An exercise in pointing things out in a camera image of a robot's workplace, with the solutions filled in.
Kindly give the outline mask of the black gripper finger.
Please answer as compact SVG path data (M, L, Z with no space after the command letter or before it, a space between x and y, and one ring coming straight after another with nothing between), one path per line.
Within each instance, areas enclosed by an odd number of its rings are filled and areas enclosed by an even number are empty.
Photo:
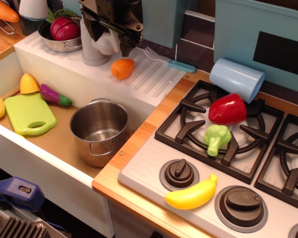
M125 31L119 36L122 57L128 57L131 50L142 42L141 31Z
M97 42L105 32L105 27L100 24L99 18L97 16L90 15L87 12L84 13L84 24L89 35L95 42Z

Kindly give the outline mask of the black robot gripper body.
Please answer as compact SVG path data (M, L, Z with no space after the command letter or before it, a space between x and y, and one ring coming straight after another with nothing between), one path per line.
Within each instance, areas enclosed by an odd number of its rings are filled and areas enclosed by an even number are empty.
M143 10L140 0L80 0L81 14L97 16L105 31L118 36L125 31L143 31Z

